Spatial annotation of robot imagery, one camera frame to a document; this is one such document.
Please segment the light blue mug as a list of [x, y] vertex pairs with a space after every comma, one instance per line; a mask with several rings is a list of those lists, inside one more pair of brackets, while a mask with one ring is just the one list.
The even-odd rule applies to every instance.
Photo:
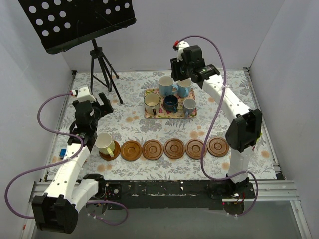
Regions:
[[174, 83], [174, 80], [170, 76], [163, 76], [159, 79], [159, 93], [161, 96], [173, 95], [178, 92], [178, 85]]

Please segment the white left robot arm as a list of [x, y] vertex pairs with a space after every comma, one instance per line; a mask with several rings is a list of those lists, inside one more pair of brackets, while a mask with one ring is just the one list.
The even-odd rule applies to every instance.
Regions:
[[75, 91], [75, 95], [75, 121], [69, 128], [64, 160], [44, 193], [32, 200], [36, 226], [42, 231], [72, 233], [80, 210], [92, 197], [101, 199], [106, 193], [100, 174], [87, 174], [79, 186], [75, 184], [97, 139], [98, 121], [112, 113], [113, 107], [104, 93], [99, 93], [102, 104], [91, 94]]

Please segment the dark blue glazed mug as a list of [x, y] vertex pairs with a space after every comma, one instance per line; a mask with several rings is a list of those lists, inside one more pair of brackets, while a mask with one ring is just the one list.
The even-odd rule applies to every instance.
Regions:
[[178, 98], [175, 95], [168, 95], [163, 100], [163, 107], [170, 112], [177, 112]]

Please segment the yellow-green mug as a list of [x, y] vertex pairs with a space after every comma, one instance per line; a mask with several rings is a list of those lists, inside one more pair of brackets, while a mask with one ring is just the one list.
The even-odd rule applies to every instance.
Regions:
[[110, 134], [99, 134], [95, 141], [95, 146], [99, 149], [100, 153], [114, 157], [115, 143]]

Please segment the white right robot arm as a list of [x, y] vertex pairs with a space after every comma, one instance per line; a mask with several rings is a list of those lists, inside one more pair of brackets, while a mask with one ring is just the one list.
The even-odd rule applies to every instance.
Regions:
[[225, 139], [231, 148], [230, 167], [225, 178], [211, 180], [208, 191], [212, 198], [237, 198], [253, 192], [249, 182], [248, 164], [257, 139], [261, 136], [262, 113], [244, 104], [224, 82], [217, 68], [205, 64], [201, 48], [181, 41], [173, 46], [177, 57], [171, 59], [171, 76], [175, 81], [190, 78], [211, 97], [219, 101], [230, 122]]

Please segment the blue mug with white interior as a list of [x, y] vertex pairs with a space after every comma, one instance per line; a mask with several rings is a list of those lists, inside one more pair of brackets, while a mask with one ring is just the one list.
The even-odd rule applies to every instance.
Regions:
[[183, 98], [188, 97], [191, 90], [191, 85], [192, 85], [192, 80], [190, 78], [182, 80], [182, 81], [179, 80], [177, 82], [177, 86], [178, 86], [177, 94]]

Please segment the cream mug with black handle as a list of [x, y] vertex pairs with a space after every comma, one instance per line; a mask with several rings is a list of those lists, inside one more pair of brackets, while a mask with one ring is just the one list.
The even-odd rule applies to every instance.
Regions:
[[144, 106], [147, 113], [155, 116], [160, 109], [160, 96], [156, 93], [148, 93], [144, 97]]

